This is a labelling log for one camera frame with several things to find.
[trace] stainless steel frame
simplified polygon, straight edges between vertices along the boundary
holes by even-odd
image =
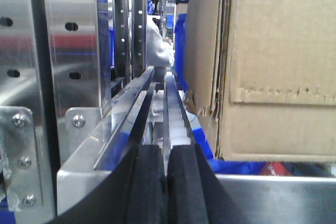
[[[114,0],[115,2],[115,70],[117,77],[131,80],[130,33],[128,25],[128,0]]]
[[[227,200],[227,223],[333,224],[336,178],[217,175]]]
[[[65,115],[73,107],[110,110],[111,73],[107,0],[45,0],[61,163],[71,143]]]
[[[132,75],[146,69],[147,0],[132,0]]]
[[[140,78],[130,82],[114,97],[112,110],[62,165],[57,174],[58,214],[83,199],[111,173],[100,170],[104,154],[119,137],[139,94],[149,86],[153,76],[154,68],[149,67]]]
[[[59,158],[52,152],[58,148],[44,0],[0,0],[0,19],[0,143],[8,204],[17,224],[45,223],[56,212]]]

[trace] red object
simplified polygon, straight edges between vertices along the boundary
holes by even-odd
[[[267,162],[261,170],[260,175],[291,176],[292,173],[290,173],[280,162]]]

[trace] hex bolt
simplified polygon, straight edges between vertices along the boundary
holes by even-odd
[[[22,170],[29,169],[32,165],[32,160],[29,157],[22,157],[17,162],[18,167]]]
[[[27,195],[24,199],[23,199],[23,204],[26,207],[32,207],[34,204],[36,203],[36,198],[33,194]]]
[[[26,124],[26,117],[21,113],[17,113],[13,115],[12,121],[16,127],[23,127]]]
[[[85,118],[83,115],[75,115],[73,118],[72,118],[72,124],[74,127],[76,128],[83,128],[84,125],[85,125]]]

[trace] aluminum rail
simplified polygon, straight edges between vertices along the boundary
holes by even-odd
[[[100,161],[117,140],[140,92],[149,87],[154,71],[149,67],[112,99],[111,111],[62,165],[57,174],[58,214],[79,202],[111,173],[98,170]]]

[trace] person in white coat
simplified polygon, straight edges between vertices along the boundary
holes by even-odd
[[[147,66],[172,67],[174,50],[171,44],[162,38],[159,28],[151,16],[147,15]]]

